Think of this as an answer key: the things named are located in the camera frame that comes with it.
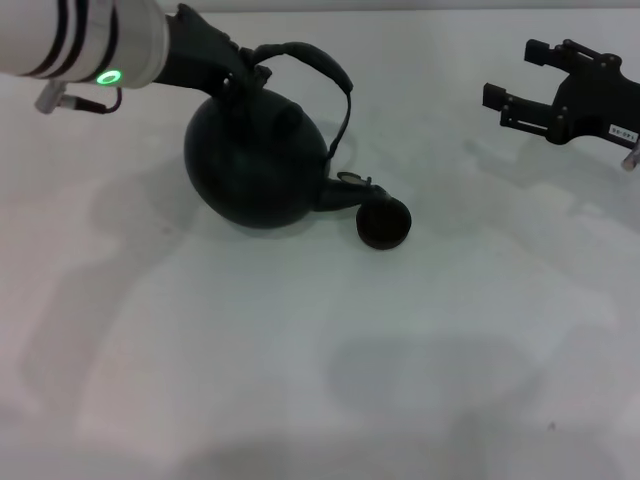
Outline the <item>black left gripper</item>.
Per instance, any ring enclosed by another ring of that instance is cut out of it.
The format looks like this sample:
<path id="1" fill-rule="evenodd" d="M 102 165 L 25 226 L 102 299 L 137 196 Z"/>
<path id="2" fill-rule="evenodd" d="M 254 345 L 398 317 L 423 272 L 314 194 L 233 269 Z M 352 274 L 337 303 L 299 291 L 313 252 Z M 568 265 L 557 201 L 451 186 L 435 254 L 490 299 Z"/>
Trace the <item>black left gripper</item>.
<path id="1" fill-rule="evenodd" d="M 211 97 L 247 98 L 254 86 L 265 86 L 272 70 L 254 61 L 254 50 L 240 47 L 209 24 L 195 9 L 180 3 L 166 16 L 169 47 L 154 83 L 198 90 Z"/>

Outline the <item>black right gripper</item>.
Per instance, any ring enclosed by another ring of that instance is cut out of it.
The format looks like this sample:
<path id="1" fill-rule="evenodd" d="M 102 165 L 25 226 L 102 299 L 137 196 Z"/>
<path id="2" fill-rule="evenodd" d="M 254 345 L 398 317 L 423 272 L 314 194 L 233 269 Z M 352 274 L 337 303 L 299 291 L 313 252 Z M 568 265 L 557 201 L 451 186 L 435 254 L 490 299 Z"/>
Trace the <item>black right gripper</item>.
<path id="1" fill-rule="evenodd" d="M 568 74 L 551 105 L 526 100 L 486 83 L 482 105 L 500 113 L 500 125 L 527 133 L 546 133 L 555 145 L 593 136 L 620 146 L 639 140 L 639 84 L 621 72 L 622 59 L 565 39 L 551 47 L 526 43 L 524 60 Z"/>

